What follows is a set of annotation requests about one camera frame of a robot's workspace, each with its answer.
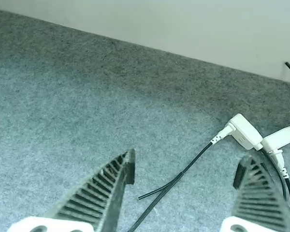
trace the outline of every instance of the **white plastic housing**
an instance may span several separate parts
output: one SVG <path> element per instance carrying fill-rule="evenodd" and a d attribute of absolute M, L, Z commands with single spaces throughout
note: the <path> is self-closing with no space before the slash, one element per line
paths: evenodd
<path fill-rule="evenodd" d="M 262 141 L 262 145 L 267 153 L 280 149 L 287 144 L 290 144 L 290 127 L 266 136 Z"/>
<path fill-rule="evenodd" d="M 220 232 L 277 232 L 239 217 L 228 217 L 223 220 Z"/>
<path fill-rule="evenodd" d="M 7 232 L 94 232 L 92 225 L 80 221 L 59 220 L 45 217 L 27 217 L 13 224 Z"/>
<path fill-rule="evenodd" d="M 255 148 L 257 151 L 262 149 L 262 136 L 250 122 L 241 114 L 235 115 L 228 124 L 232 124 L 236 130 L 231 135 L 246 150 Z"/>

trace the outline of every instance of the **white plug adapter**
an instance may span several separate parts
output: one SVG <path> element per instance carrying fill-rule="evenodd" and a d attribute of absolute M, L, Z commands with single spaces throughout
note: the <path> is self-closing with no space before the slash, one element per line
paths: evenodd
<path fill-rule="evenodd" d="M 241 114 L 235 115 L 212 140 L 212 144 L 217 143 L 226 136 L 231 135 L 246 150 L 255 148 L 257 151 L 263 148 L 263 140 L 259 132 Z"/>
<path fill-rule="evenodd" d="M 266 136 L 261 143 L 267 153 L 290 144 L 290 127 L 283 128 L 269 136 Z"/>
<path fill-rule="evenodd" d="M 271 156 L 279 168 L 282 176 L 285 179 L 289 178 L 282 150 L 280 148 L 290 144 L 290 127 L 283 128 L 269 136 L 266 136 L 261 143 L 264 150 Z"/>

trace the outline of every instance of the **carpeted floor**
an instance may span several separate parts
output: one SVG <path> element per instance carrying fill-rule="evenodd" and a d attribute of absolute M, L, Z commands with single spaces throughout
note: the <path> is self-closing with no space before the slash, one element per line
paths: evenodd
<path fill-rule="evenodd" d="M 135 148 L 126 231 L 154 199 L 137 196 L 175 177 L 237 113 L 264 136 L 290 125 L 290 84 L 0 11 L 0 232 Z M 218 231 L 246 154 L 231 137 L 212 146 L 138 231 Z"/>

